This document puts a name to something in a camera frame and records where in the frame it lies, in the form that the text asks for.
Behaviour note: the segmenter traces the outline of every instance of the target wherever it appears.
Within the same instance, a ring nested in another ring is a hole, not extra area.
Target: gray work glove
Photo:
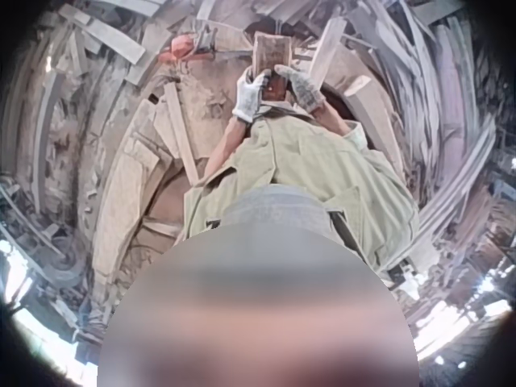
[[[265,70],[252,81],[252,67],[248,67],[236,82],[236,104],[233,115],[246,123],[252,119],[261,104],[261,94],[271,78],[272,71]]]
[[[312,82],[308,74],[282,64],[274,66],[274,71],[290,81],[296,102],[307,113],[312,113],[326,101],[323,93]]]

